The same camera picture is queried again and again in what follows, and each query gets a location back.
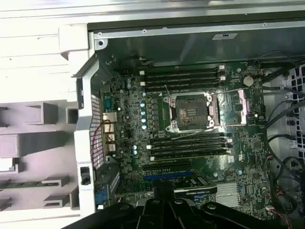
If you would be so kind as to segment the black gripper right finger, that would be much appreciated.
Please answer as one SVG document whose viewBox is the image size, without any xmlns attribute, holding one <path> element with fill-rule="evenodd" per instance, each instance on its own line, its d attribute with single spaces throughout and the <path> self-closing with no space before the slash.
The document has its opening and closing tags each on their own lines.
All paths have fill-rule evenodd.
<svg viewBox="0 0 305 229">
<path fill-rule="evenodd" d="M 171 182 L 166 183 L 166 199 L 183 229 L 282 229 L 278 220 L 261 220 L 217 202 L 200 209 L 177 198 Z"/>
</svg>

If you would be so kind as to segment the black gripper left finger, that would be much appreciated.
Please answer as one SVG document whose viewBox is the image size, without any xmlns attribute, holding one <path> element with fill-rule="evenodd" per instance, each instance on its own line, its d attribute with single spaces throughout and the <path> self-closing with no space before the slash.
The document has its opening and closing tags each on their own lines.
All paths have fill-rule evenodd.
<svg viewBox="0 0 305 229">
<path fill-rule="evenodd" d="M 167 183 L 152 183 L 153 198 L 144 199 L 136 207 L 129 203 L 116 203 L 88 215 L 66 229 L 160 229 L 163 225 Z"/>
</svg>

